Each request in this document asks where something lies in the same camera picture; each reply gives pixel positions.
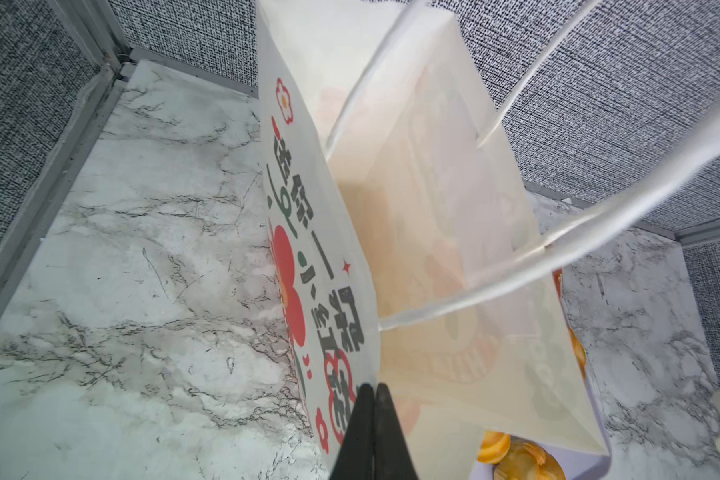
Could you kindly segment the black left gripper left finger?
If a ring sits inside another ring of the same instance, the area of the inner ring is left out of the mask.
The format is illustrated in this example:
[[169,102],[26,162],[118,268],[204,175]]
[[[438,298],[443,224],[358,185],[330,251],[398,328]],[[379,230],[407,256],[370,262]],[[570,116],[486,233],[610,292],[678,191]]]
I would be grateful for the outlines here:
[[351,414],[330,480],[371,480],[374,463],[375,396],[370,384],[363,384]]

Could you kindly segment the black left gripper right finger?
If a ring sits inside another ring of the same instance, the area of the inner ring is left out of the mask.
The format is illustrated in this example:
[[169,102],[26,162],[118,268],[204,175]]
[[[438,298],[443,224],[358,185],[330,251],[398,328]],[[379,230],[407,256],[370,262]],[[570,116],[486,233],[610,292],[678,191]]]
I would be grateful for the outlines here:
[[374,412],[374,478],[418,480],[389,387],[379,383]]

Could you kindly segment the striped croissant near left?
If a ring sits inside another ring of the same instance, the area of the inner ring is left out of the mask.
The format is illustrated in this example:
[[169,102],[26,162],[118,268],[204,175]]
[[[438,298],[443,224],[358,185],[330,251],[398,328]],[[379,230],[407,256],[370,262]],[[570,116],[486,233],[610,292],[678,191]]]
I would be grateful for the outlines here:
[[503,432],[484,433],[477,461],[494,467],[494,479],[566,480],[559,462],[542,446]]

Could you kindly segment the striped croissant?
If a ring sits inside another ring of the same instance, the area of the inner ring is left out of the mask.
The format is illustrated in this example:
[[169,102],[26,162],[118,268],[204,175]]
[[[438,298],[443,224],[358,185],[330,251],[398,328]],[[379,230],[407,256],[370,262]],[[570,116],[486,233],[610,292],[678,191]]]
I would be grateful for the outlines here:
[[586,377],[586,363],[587,363],[586,352],[585,352],[581,342],[579,341],[578,337],[576,336],[575,332],[573,331],[573,329],[568,328],[568,331],[569,331],[574,355],[577,360],[577,364],[579,366],[582,377],[585,378]]
[[494,479],[566,480],[559,462],[542,446],[503,432],[484,433],[477,461],[494,467]]

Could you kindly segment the lilac plastic tray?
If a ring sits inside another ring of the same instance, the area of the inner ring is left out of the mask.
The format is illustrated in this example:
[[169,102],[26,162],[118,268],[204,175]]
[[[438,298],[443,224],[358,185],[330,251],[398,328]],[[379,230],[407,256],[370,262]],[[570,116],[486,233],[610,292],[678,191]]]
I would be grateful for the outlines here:
[[[602,479],[605,477],[611,467],[611,446],[610,441],[604,427],[602,415],[596,411],[596,419],[600,432],[606,440],[607,453],[604,455],[596,455],[590,453],[568,450],[562,447],[556,447],[542,443],[541,446],[550,453],[562,467],[567,479]],[[469,479],[470,480],[487,480],[493,478],[493,465],[475,462]]]

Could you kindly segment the striped croissant far left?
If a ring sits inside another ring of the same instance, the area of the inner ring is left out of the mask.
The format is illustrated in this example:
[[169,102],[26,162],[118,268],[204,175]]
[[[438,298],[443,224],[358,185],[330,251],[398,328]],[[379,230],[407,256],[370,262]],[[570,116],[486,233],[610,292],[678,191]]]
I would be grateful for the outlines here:
[[576,336],[575,332],[573,331],[573,329],[568,328],[568,331],[569,331],[574,355],[577,360],[577,364],[579,366],[582,377],[585,378],[586,377],[586,363],[587,363],[586,352],[585,352],[581,342],[579,341],[578,337]]

